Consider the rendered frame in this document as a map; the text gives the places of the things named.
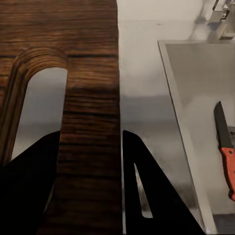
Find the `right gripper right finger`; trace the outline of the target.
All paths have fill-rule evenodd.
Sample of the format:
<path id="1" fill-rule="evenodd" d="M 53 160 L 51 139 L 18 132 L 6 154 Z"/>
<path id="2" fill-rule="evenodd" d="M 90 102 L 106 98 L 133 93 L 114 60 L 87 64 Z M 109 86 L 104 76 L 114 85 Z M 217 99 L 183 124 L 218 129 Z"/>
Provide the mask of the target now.
<path id="1" fill-rule="evenodd" d="M 126 235 L 206 235 L 140 137 L 122 136 Z M 134 164 L 153 218 L 142 215 Z"/>

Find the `cutting board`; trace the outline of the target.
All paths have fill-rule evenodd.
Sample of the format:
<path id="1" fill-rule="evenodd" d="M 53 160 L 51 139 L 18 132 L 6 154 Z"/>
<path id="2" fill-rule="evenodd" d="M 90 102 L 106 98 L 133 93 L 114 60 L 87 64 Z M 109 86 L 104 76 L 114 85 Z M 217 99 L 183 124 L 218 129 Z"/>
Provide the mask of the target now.
<path id="1" fill-rule="evenodd" d="M 53 196 L 36 235 L 123 235 L 117 0 L 0 0 L 0 169 L 29 80 L 59 67 Z"/>

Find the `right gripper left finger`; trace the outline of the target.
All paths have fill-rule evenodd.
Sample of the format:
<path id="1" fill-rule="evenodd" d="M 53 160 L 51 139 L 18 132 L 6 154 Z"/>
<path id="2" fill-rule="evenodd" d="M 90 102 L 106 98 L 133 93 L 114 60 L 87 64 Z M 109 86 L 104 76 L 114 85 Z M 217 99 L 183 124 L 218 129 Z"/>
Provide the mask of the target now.
<path id="1" fill-rule="evenodd" d="M 60 131 L 0 169 L 0 235 L 36 235 L 55 180 Z"/>

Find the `parer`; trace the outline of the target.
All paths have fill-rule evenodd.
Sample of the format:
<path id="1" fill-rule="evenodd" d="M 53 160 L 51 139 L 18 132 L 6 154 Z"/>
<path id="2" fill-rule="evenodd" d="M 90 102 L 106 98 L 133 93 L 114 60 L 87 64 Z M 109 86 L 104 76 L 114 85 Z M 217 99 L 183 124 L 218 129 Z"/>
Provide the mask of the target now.
<path id="1" fill-rule="evenodd" d="M 221 139 L 220 151 L 224 156 L 226 177 L 232 191 L 231 200 L 235 201 L 235 149 L 233 148 L 221 101 L 216 108 L 216 117 Z"/>

